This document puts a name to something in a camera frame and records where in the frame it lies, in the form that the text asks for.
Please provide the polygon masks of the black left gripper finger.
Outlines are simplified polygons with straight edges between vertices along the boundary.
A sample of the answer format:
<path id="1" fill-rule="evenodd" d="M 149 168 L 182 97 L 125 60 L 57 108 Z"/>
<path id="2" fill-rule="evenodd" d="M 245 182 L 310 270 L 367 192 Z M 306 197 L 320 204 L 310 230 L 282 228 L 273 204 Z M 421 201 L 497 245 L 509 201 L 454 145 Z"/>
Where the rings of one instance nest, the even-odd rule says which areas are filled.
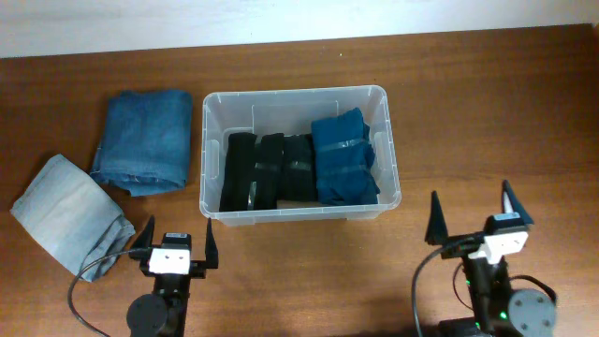
<path id="1" fill-rule="evenodd" d="M 212 231 L 211 218 L 207 221 L 205 240 L 205 269 L 217 269 L 219 267 L 219 252 Z"/>
<path id="2" fill-rule="evenodd" d="M 155 218 L 151 215 L 143 230 L 130 246 L 131 249 L 146 249 L 151 247 L 153 242 L 154 222 Z"/>

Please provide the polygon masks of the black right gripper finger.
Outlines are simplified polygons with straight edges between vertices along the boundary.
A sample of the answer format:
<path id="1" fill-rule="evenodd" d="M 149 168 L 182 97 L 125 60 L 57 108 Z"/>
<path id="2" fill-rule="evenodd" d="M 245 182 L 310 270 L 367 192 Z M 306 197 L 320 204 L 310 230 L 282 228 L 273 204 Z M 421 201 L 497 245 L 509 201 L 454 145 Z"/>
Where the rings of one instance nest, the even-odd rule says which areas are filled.
<path id="1" fill-rule="evenodd" d="M 526 225 L 532 225 L 533 219 L 519 202 L 508 180 L 502 182 L 502 211 L 503 213 L 517 213 Z"/>
<path id="2" fill-rule="evenodd" d="M 436 191 L 431 193 L 430 218 L 425 234 L 425 242 L 428 245 L 443 245 L 448 238 L 446 220 L 440 199 Z"/>

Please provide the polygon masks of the light blue jeans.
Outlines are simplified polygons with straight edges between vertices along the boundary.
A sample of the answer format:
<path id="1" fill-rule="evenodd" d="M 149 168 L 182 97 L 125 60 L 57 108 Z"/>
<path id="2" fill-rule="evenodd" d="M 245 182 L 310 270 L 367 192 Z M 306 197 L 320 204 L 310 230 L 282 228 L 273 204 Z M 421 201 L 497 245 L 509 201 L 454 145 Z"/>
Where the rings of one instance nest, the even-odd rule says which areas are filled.
<path id="1" fill-rule="evenodd" d="M 60 154 L 48 160 L 10 213 L 73 274 L 122 251 L 136 233 L 109 195 Z"/>

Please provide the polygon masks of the large black garment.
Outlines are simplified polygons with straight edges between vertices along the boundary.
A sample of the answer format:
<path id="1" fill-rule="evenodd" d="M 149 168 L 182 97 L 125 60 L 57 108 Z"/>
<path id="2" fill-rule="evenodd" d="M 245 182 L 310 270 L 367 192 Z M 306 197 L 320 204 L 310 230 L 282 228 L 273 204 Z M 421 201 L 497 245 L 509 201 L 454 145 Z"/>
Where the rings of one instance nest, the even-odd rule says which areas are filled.
<path id="1" fill-rule="evenodd" d="M 283 133 L 263 136 L 238 132 L 228 136 L 220 212 L 277 208 L 284 155 Z"/>

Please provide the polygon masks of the small black garment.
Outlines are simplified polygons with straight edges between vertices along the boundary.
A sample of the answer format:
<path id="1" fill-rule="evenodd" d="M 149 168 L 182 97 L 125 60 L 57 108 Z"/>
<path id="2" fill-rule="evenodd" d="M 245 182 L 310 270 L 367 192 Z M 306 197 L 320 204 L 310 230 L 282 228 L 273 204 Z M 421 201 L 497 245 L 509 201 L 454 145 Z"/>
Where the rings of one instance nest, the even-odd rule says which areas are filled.
<path id="1" fill-rule="evenodd" d="M 316 202 L 315 154 L 310 134 L 284 138 L 284 156 L 278 197 L 287 201 Z"/>

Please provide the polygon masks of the teal blue garment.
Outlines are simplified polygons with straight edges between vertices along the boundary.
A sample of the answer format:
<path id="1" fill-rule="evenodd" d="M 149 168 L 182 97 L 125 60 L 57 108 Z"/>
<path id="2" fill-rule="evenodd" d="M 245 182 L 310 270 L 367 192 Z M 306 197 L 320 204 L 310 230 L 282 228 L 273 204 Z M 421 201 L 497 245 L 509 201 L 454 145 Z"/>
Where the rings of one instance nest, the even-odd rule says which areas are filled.
<path id="1" fill-rule="evenodd" d="M 369 205 L 380 189 L 371 168 L 375 152 L 360 109 L 311 123 L 318 201 L 329 206 Z"/>

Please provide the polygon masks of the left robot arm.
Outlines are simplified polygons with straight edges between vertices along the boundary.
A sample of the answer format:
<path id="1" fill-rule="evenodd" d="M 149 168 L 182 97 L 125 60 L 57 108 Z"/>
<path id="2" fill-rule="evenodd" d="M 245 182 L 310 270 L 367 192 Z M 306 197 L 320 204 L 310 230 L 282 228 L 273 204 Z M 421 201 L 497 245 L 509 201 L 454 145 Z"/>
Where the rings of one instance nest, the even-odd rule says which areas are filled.
<path id="1" fill-rule="evenodd" d="M 203 260 L 191 258 L 190 234 L 168 232 L 154 245 L 153 232 L 151 218 L 128 254 L 144 276 L 153 278 L 153 290 L 130 304 L 126 323 L 131 337 L 183 337 L 191 281 L 204 279 L 208 270 L 219 267 L 212 223 L 206 227 Z"/>

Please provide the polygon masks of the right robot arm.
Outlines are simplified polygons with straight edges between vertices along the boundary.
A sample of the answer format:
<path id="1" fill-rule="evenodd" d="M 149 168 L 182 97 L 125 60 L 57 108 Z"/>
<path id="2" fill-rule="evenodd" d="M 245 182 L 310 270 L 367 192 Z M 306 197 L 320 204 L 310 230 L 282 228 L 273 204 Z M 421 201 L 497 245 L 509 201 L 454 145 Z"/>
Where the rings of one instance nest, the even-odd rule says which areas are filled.
<path id="1" fill-rule="evenodd" d="M 436 248 L 416 268 L 411 285 L 417 316 L 416 283 L 433 258 L 458 258 L 468 287 L 473 315 L 442 320 L 436 336 L 551 336 L 556 324 L 557 294 L 530 275 L 508 272 L 505 257 L 520 252 L 529 238 L 532 217 L 508 181 L 502 183 L 502 211 L 487 218 L 481 231 L 450 236 L 436 192 L 424 241 Z"/>

